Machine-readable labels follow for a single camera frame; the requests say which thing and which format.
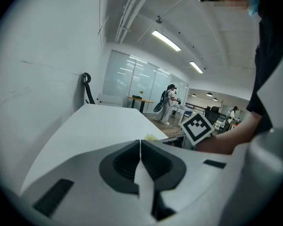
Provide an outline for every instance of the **white wall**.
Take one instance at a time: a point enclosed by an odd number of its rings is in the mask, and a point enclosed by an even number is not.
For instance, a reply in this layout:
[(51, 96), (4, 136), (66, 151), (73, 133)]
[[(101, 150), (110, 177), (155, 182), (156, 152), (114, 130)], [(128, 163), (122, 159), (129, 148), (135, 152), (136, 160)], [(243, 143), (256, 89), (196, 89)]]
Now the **white wall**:
[(179, 70), (174, 65), (169, 64), (168, 62), (148, 52), (145, 52), (137, 47), (133, 47), (132, 45), (106, 43), (105, 48), (103, 50), (103, 54), (102, 54), (101, 68), (100, 68), (100, 73), (99, 73), (99, 78), (100, 78), (99, 80), (101, 82), (100, 91), (103, 90), (106, 69), (107, 69), (109, 58), (110, 58), (110, 53), (112, 50), (144, 59), (148, 61), (150, 64), (163, 68), (164, 70), (170, 72), (171, 74), (175, 75), (179, 79), (189, 84), (188, 81), (190, 80), (190, 78), (184, 72)]
[(92, 94), (100, 91), (99, 2), (17, 0), (1, 21), (0, 177), (16, 193), (46, 142), (83, 104), (80, 75), (89, 72)]
[(186, 103), (190, 103), (193, 105), (197, 105), (200, 106), (202, 108), (206, 108), (206, 107), (213, 107), (213, 106), (217, 106), (217, 107), (221, 107), (221, 102), (218, 101), (214, 101), (214, 100), (207, 100), (207, 99), (203, 99), (203, 98), (199, 98), (199, 97), (190, 97), (188, 96), (186, 99)]

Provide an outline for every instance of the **pipe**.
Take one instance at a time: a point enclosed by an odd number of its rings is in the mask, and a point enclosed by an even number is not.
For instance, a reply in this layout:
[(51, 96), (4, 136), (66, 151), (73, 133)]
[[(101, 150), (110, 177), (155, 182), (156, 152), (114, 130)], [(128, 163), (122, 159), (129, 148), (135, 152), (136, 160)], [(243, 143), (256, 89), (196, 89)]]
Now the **pipe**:
[(123, 22), (125, 13), (126, 13), (126, 11), (127, 11), (127, 9), (128, 9), (128, 6), (129, 6), (130, 2), (131, 2), (131, 0), (128, 0), (127, 3), (126, 3), (126, 6), (125, 6), (125, 8), (124, 8), (124, 11), (123, 11), (121, 20), (119, 21), (118, 30), (117, 30), (117, 34), (116, 34), (116, 36), (115, 36), (114, 42), (116, 42), (116, 40), (117, 40), (118, 33), (120, 32), (120, 28), (119, 28), (119, 27), (122, 25), (122, 22)]
[[(132, 9), (133, 9), (133, 6), (135, 5), (136, 1), (137, 1), (137, 0), (132, 0), (132, 1), (130, 2), (129, 6), (128, 6), (128, 9), (127, 9), (127, 11), (125, 12), (125, 16), (124, 16), (124, 19), (123, 19), (123, 21), (122, 21), (120, 27), (124, 27), (124, 26), (125, 26), (125, 23), (126, 23), (126, 21), (127, 21), (127, 18), (129, 17), (129, 15), (130, 15), (130, 13), (131, 13), (131, 11), (132, 11)], [(119, 38), (120, 38), (120, 35), (121, 35), (121, 31), (117, 34), (116, 43), (118, 43)]]
[[(127, 29), (130, 29), (130, 26), (132, 25), (134, 19), (136, 18), (137, 14), (138, 14), (139, 11), (141, 10), (141, 8), (142, 8), (142, 6), (145, 4), (145, 2), (146, 2), (146, 0), (141, 0), (141, 1), (139, 2), (139, 4), (136, 6), (136, 8), (135, 8), (133, 14), (131, 15), (131, 18), (130, 18), (130, 20), (129, 20), (127, 26), (126, 26)], [(123, 43), (127, 32), (128, 32), (128, 31), (125, 31), (125, 32), (124, 32), (123, 37), (122, 37), (120, 43)]]

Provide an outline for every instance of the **person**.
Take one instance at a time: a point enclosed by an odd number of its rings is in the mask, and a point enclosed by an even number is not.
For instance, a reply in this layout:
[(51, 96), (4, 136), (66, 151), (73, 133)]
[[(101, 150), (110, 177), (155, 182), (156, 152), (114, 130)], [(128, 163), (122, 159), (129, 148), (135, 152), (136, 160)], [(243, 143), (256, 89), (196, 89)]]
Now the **person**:
[(227, 112), (225, 120), (223, 121), (223, 123), (221, 124), (221, 126), (224, 125), (221, 133), (224, 133), (226, 131), (229, 130), (231, 123), (233, 120), (237, 121), (238, 119), (235, 118), (235, 113), (238, 110), (238, 107), (234, 106), (234, 108), (230, 111)]
[(174, 102), (176, 102), (178, 99), (175, 99), (175, 85), (174, 84), (170, 84), (167, 87), (167, 93), (168, 93), (168, 98), (167, 100), (164, 102), (162, 110), (160, 111), (160, 113), (158, 114), (158, 116), (154, 119), (156, 121), (160, 121), (161, 123), (165, 124), (165, 125), (170, 125), (170, 123), (168, 122), (170, 113), (172, 112), (172, 107), (174, 105)]
[(257, 91), (264, 85), (283, 57), (283, 0), (218, 0), (232, 7), (246, 8), (250, 16), (258, 13), (260, 42), (256, 49), (256, 76), (247, 110), (250, 116), (235, 129), (208, 137), (196, 145), (197, 151), (231, 154), (235, 147), (250, 142), (272, 127)]

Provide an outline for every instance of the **person's arm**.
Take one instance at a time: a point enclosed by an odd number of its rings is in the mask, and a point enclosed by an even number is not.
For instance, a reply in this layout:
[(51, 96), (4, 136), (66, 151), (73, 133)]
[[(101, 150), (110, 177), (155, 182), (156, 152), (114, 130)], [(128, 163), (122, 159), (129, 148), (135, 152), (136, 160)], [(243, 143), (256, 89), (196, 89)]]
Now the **person's arm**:
[(238, 127), (223, 134), (208, 137), (196, 145), (196, 151), (232, 154), (235, 147), (250, 142), (262, 116), (252, 112)]

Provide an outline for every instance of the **white desk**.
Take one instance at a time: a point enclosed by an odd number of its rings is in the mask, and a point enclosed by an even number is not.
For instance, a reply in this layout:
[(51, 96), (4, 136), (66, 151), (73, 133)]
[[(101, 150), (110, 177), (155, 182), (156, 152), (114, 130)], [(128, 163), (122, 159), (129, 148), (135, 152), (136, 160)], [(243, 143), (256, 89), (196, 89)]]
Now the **white desk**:
[(36, 179), (67, 159), (153, 134), (168, 138), (138, 110), (86, 104), (75, 112), (50, 138), (32, 164), (21, 193)]
[(178, 122), (178, 126), (180, 126), (180, 123), (181, 123), (181, 121), (183, 120), (184, 112), (186, 112), (186, 111), (191, 111), (191, 112), (193, 112), (193, 111), (194, 111), (194, 110), (192, 110), (192, 109), (190, 109), (190, 108), (188, 108), (188, 107), (181, 108), (179, 105), (174, 105), (173, 107), (177, 108), (177, 111), (178, 111), (178, 109), (182, 110), (181, 116), (180, 116), (180, 120), (179, 120), (179, 122)]

